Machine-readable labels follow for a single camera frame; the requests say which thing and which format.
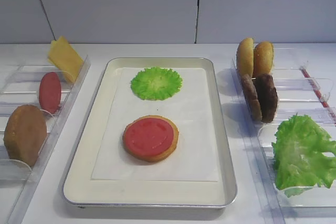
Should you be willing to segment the metal baking tray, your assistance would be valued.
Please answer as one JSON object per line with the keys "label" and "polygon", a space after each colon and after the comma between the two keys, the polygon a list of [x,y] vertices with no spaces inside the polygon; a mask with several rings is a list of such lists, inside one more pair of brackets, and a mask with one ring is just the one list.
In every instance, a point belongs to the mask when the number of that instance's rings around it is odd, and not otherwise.
{"label": "metal baking tray", "polygon": [[[206,71],[216,136],[217,181],[93,179],[99,149],[122,68],[202,68]],[[117,58],[108,62],[73,155],[63,192],[75,205],[223,208],[236,197],[237,185],[213,64],[205,58]]]}

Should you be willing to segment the right dark meat patty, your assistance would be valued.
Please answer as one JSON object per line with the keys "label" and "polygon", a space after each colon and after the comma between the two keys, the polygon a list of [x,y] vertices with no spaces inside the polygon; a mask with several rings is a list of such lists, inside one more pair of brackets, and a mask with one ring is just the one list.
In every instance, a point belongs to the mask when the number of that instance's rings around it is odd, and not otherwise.
{"label": "right dark meat patty", "polygon": [[255,88],[261,108],[262,121],[270,123],[275,117],[278,106],[277,90],[273,77],[269,74],[261,74],[255,79]]}

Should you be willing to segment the red strip on rack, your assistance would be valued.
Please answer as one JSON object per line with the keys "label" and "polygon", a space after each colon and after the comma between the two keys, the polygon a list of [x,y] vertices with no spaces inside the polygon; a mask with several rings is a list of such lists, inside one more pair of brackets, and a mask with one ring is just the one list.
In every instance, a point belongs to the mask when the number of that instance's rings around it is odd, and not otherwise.
{"label": "red strip on rack", "polygon": [[305,78],[308,79],[308,82],[309,82],[309,84],[312,86],[312,89],[313,89],[313,91],[314,91],[316,97],[318,98],[319,102],[322,104],[322,106],[323,106],[324,108],[327,109],[327,111],[328,111],[328,113],[330,114],[331,118],[333,119],[333,121],[335,121],[335,112],[334,112],[334,110],[329,106],[329,104],[327,103],[326,99],[323,98],[318,83],[315,81],[314,78],[312,78],[312,77],[308,74],[308,72],[307,72],[307,70],[306,70],[305,67],[301,67],[300,70],[301,70],[303,76],[304,76]]}

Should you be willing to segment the yellow cheese slice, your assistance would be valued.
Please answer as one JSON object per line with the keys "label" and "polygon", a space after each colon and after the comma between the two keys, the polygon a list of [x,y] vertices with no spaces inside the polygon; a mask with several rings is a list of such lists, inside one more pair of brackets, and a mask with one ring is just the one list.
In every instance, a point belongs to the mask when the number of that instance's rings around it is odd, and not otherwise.
{"label": "yellow cheese slice", "polygon": [[84,63],[68,40],[60,36],[50,44],[48,60],[63,71],[66,81],[74,84]]}

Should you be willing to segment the right golden bun half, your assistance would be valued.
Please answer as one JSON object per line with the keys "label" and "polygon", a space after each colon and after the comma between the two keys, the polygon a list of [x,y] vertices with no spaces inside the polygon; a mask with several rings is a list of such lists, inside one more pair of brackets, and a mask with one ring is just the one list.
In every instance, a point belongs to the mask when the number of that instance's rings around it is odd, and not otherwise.
{"label": "right golden bun half", "polygon": [[254,48],[253,78],[270,74],[274,60],[274,47],[269,41],[262,41]]}

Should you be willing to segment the upright green lettuce leaf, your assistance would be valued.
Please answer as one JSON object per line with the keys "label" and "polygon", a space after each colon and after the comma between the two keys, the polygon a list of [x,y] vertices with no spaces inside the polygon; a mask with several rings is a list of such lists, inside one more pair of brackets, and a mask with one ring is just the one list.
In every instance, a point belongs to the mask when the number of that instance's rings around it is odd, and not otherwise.
{"label": "upright green lettuce leaf", "polygon": [[335,141],[308,115],[293,115],[277,128],[272,143],[275,185],[287,197],[335,180]]}

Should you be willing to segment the white paper liner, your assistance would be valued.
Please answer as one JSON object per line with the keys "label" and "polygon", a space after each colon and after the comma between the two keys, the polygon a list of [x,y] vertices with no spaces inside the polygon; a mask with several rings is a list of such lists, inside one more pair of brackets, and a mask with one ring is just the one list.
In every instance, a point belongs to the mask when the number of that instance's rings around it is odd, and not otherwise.
{"label": "white paper liner", "polygon": [[[206,71],[177,68],[183,79],[182,87],[163,101],[141,100],[133,94],[130,82],[139,71],[140,68],[118,71],[118,85],[92,178],[217,181],[216,136]],[[146,115],[170,119],[180,133],[176,150],[158,163],[140,161],[122,146],[125,127]]]}

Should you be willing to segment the flat round lettuce piece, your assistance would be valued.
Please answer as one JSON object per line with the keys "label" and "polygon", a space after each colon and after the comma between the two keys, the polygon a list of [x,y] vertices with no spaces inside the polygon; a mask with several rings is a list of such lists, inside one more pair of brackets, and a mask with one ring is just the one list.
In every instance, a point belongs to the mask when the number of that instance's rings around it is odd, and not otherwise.
{"label": "flat round lettuce piece", "polygon": [[173,69],[145,68],[131,80],[131,90],[142,100],[165,100],[180,91],[182,81]]}

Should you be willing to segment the left brown meat patty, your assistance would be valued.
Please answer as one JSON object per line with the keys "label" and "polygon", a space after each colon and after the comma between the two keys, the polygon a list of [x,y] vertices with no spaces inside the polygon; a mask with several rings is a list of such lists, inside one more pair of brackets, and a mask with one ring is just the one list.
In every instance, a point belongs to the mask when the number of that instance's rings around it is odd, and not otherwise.
{"label": "left brown meat patty", "polygon": [[241,77],[241,84],[245,100],[249,106],[251,117],[254,121],[261,121],[262,113],[258,101],[257,91],[248,74]]}

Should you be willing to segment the brown bun in left rack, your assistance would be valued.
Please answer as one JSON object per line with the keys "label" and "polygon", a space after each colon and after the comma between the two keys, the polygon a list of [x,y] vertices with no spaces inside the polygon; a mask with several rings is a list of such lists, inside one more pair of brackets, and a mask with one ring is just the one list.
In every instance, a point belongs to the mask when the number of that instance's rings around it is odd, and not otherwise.
{"label": "brown bun in left rack", "polygon": [[17,107],[8,119],[4,132],[4,145],[9,158],[32,167],[47,136],[42,111],[34,105]]}

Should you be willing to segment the clear acrylic rack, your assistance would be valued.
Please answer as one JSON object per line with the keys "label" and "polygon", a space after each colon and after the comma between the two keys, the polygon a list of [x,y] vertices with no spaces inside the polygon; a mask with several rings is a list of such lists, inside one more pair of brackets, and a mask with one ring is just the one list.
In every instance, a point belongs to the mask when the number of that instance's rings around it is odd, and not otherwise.
{"label": "clear acrylic rack", "polygon": [[61,102],[54,114],[44,111],[47,137],[33,167],[9,159],[1,145],[1,223],[21,223],[44,169],[90,68],[85,57],[75,83],[65,80],[65,72],[53,65],[9,65],[1,67],[1,133],[5,132],[12,112],[20,105],[40,106],[39,85],[42,77],[55,72],[61,82]]}
{"label": "clear acrylic rack", "polygon": [[[278,107],[270,123],[253,121],[245,101],[236,60],[232,60],[232,77],[237,91],[237,100],[242,105],[245,127],[249,134],[251,152],[249,158],[257,165],[262,186],[262,197],[270,210],[269,223],[334,223],[335,185],[330,188],[313,186],[300,195],[287,197],[275,185],[274,154],[272,143],[276,141],[278,126],[293,115],[308,115],[335,139],[335,121],[316,97],[308,79],[300,70],[311,67],[309,51],[302,48],[276,48],[271,70],[278,94]],[[334,82],[309,74],[320,87],[323,98],[328,99]]]}

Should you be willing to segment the clear acrylic left rack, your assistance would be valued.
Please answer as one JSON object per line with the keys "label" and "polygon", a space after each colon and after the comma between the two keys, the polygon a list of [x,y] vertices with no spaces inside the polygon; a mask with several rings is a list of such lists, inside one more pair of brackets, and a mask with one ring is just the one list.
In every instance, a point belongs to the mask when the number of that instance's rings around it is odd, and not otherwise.
{"label": "clear acrylic left rack", "polygon": [[90,68],[85,57],[75,83],[65,80],[65,72],[53,65],[9,65],[1,67],[1,133],[5,132],[12,112],[20,105],[40,106],[39,85],[42,77],[55,72],[61,82],[61,102],[54,114],[44,111],[47,137],[33,167],[9,159],[1,145],[1,223],[21,223],[44,169]]}

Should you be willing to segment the clear acrylic right rack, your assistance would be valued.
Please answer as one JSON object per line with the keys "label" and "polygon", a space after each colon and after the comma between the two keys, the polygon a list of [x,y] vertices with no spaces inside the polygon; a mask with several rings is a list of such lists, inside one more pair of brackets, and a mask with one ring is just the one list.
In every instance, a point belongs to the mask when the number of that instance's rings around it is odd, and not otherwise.
{"label": "clear acrylic right rack", "polygon": [[[242,105],[245,127],[249,134],[251,152],[249,158],[257,165],[262,186],[262,197],[270,210],[269,223],[334,223],[335,185],[330,188],[313,186],[300,195],[287,197],[275,185],[274,154],[272,143],[276,141],[278,126],[293,115],[308,115],[335,139],[335,121],[316,97],[308,79],[300,70],[311,67],[309,51],[302,48],[276,48],[271,70],[278,94],[278,107],[270,123],[253,121],[245,101],[236,60],[232,60],[232,77],[237,91],[237,100]],[[328,99],[334,82],[309,74],[320,87],[323,98]]]}

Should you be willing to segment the left tan bun half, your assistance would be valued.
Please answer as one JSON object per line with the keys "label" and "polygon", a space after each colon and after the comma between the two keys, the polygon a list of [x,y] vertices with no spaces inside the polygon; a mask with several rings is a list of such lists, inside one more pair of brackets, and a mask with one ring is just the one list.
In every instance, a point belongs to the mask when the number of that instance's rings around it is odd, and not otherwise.
{"label": "left tan bun half", "polygon": [[250,37],[243,39],[236,52],[236,67],[240,76],[253,76],[254,69],[254,40]]}

